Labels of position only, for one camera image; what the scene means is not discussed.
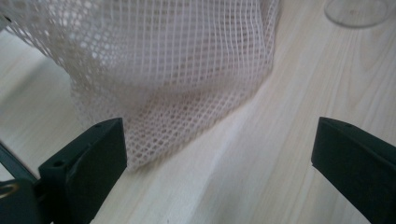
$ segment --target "mesh bag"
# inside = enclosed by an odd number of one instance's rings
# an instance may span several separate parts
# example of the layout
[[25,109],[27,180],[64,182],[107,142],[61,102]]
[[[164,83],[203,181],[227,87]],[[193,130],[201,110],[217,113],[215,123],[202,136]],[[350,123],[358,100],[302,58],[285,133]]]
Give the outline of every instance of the mesh bag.
[[134,170],[254,93],[274,51],[278,0],[1,0],[8,30],[71,77],[89,127],[123,117]]

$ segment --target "wood grain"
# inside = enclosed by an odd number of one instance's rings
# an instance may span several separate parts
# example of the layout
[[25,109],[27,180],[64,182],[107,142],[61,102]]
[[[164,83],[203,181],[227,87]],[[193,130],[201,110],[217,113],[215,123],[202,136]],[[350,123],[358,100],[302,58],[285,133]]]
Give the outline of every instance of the wood grain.
[[[320,116],[396,145],[396,15],[350,30],[326,20],[323,0],[281,5],[274,68],[257,94],[125,173],[92,223],[368,223],[310,155]],[[82,132],[68,75],[2,32],[0,78],[0,139],[35,170]]]

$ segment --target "glass base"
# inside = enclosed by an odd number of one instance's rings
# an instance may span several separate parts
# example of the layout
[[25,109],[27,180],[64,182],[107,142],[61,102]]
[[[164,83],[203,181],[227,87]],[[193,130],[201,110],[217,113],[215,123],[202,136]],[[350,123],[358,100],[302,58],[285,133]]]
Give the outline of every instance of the glass base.
[[364,28],[384,21],[390,11],[386,0],[329,0],[325,6],[327,18],[349,28]]

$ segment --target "black plastic jaw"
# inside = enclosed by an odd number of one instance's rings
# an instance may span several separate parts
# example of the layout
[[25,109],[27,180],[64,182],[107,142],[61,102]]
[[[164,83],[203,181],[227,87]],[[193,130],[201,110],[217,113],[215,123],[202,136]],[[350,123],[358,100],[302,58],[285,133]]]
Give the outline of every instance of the black plastic jaw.
[[98,123],[45,161],[34,184],[24,179],[0,182],[0,222],[90,223],[126,164],[122,119]]
[[370,222],[396,223],[396,147],[320,118],[311,161]]

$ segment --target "wooden table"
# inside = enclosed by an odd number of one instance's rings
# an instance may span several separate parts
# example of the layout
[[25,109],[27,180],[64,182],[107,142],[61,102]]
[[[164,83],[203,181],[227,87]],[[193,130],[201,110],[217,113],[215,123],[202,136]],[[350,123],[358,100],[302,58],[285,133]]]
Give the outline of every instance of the wooden table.
[[[396,145],[396,14],[350,30],[323,5],[283,1],[258,93],[178,153],[124,173],[92,223],[368,223],[310,156],[320,116]],[[0,139],[36,174],[82,133],[69,88],[62,68],[0,33]]]

